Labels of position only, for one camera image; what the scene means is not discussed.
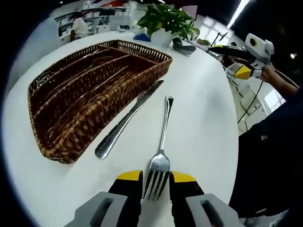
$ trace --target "fork tines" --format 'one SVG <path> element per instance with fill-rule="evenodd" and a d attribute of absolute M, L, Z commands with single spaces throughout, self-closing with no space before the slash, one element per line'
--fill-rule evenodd
<path fill-rule="evenodd" d="M 162 191 L 165 187 L 168 177 L 169 177 L 168 172 L 151 170 L 147 176 L 143 198 L 145 198 L 147 191 L 149 191 L 148 199 L 157 201 L 162 194 Z M 148 190 L 151 180 L 152 180 L 151 188 L 150 190 Z"/>

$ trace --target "butter knife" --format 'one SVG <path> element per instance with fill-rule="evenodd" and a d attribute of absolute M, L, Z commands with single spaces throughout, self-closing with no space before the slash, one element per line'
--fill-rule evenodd
<path fill-rule="evenodd" d="M 163 83 L 163 80 L 158 80 L 155 82 L 150 89 L 142 92 L 138 98 L 136 104 L 128 112 L 127 115 L 109 132 L 109 134 L 99 143 L 95 149 L 95 155 L 100 159 L 105 159 L 110 150 L 113 148 L 114 144 L 118 140 L 120 134 L 126 125 L 130 122 L 131 118 L 135 113 L 146 103 L 146 101 L 152 96 L 152 94 L 157 90 L 157 88 Z"/>

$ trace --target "blue object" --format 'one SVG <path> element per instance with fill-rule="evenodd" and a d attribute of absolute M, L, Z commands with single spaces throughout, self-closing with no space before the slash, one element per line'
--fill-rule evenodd
<path fill-rule="evenodd" d="M 134 39 L 135 40 L 141 40 L 141 41 L 147 41 L 147 42 L 151 41 L 151 38 L 147 34 L 144 34 L 144 33 L 139 34 L 139 35 L 135 35 Z"/>

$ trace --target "black cable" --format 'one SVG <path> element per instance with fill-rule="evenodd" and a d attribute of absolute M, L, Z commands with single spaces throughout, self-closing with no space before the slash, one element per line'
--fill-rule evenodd
<path fill-rule="evenodd" d="M 242 120 L 242 118 L 245 116 L 245 114 L 247 114 L 247 112 L 248 112 L 248 110 L 250 109 L 251 105 L 252 105 L 252 104 L 254 103 L 254 101 L 256 100 L 257 95 L 258 95 L 258 93 L 259 93 L 259 91 L 260 91 L 260 89 L 261 89 L 261 87 L 262 87 L 262 84 L 263 84 L 263 81 L 262 81 L 261 84 L 260 84 L 260 87 L 259 87 L 259 89 L 258 89 L 258 91 L 257 91 L 257 93 L 256 93 L 256 96 L 255 96 L 254 99 L 252 100 L 251 104 L 249 105 L 249 107 L 247 108 L 247 110 L 245 111 L 245 113 L 243 114 L 243 116 L 238 120 L 238 123 L 237 123 L 237 124 L 239 124 L 239 122 Z"/>

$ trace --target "fork handle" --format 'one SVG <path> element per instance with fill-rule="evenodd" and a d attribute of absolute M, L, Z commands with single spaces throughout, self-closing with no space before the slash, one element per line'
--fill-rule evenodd
<path fill-rule="evenodd" d="M 164 125 L 163 125 L 162 137 L 160 142 L 160 149 L 158 153 L 164 153 L 164 140 L 166 136 L 167 122 L 169 121 L 169 114 L 173 101 L 174 101 L 173 97 L 165 96 L 165 118 L 164 118 Z"/>

